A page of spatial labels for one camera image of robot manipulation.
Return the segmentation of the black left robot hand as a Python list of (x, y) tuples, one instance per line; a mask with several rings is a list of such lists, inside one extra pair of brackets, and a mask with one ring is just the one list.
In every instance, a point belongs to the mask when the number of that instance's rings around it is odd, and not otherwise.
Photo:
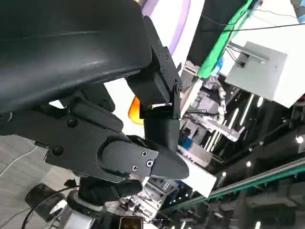
[[(140, 101), (145, 137), (125, 135), (104, 84), (123, 78)], [(153, 22), (133, 0), (0, 3), (2, 133), (48, 147), (45, 162), (122, 182), (179, 180), (182, 82)]]

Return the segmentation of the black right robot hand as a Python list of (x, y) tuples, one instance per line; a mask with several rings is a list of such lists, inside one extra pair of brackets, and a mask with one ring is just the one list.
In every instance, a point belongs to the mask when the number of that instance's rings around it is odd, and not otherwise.
[(95, 177), (81, 177), (78, 194), (82, 200), (102, 206), (105, 202), (117, 201), (141, 191), (142, 183), (137, 179), (113, 183)]

